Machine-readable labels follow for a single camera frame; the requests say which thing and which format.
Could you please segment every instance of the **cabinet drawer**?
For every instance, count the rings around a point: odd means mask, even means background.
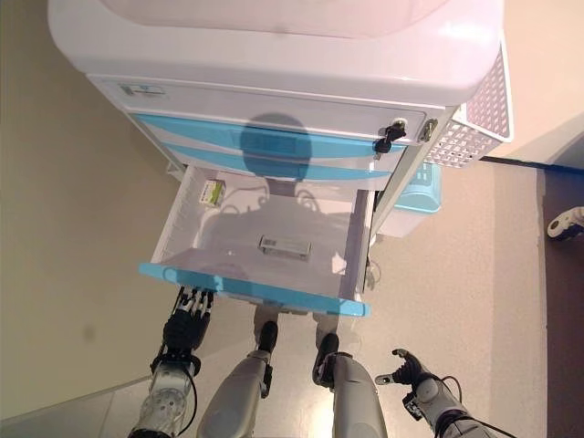
[[[224,200],[199,202],[209,179]],[[150,263],[140,271],[219,295],[318,313],[366,316],[373,192],[278,182],[189,166]],[[266,254],[262,236],[310,243],[308,259]]]
[[[382,190],[402,156],[374,159],[373,140],[152,114],[133,118],[180,162],[207,169]]]

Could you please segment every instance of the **open drawer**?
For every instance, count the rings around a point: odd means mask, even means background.
[[[200,203],[225,183],[219,207]],[[151,263],[140,272],[178,285],[286,309],[366,316],[359,302],[374,192],[277,182],[190,166]],[[264,252],[263,236],[310,244],[307,259]]]

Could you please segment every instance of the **blue trim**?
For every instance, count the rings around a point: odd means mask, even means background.
[[[262,285],[223,276],[213,276],[156,263],[140,264],[139,272],[177,285],[204,287],[215,290],[220,295],[262,300],[281,304],[287,308],[299,308],[317,313],[348,317],[366,317],[371,313],[370,305],[350,299],[325,297],[294,289]]]
[[[151,114],[136,114],[136,118],[176,135],[256,155],[307,159],[368,157],[375,153],[371,140]],[[399,151],[404,147],[394,145],[393,149]]]
[[[308,162],[285,162],[259,157],[244,157],[243,155],[234,155],[232,153],[204,151],[167,142],[162,144],[171,151],[179,152],[197,160],[262,176],[288,177],[298,180],[365,180],[390,175],[386,171],[318,166]]]

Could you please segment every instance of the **plastic basket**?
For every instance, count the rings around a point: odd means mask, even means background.
[[[513,107],[505,39],[481,87],[461,105],[432,146],[427,162],[464,167],[502,142],[513,140]]]

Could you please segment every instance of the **blue plastic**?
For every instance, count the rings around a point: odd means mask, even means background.
[[[350,299],[309,294],[299,290],[262,285],[224,276],[213,276],[156,263],[142,263],[139,271],[141,274],[177,285],[208,288],[216,291],[219,295],[259,300],[286,308],[349,317],[366,317],[371,313],[370,305]]]
[[[261,176],[288,177],[298,180],[364,180],[390,175],[386,171],[319,166],[309,162],[287,162],[268,158],[245,157],[232,153],[205,151],[167,142],[162,144],[171,151],[179,152],[197,160],[210,162],[232,170],[253,172]]]
[[[368,157],[373,141],[332,135],[309,134],[244,126],[219,121],[189,120],[151,114],[136,114],[143,123],[176,135],[255,155],[307,159]],[[404,146],[394,144],[396,151]]]
[[[432,214],[442,204],[442,169],[424,162],[403,189],[395,206],[402,210]]]

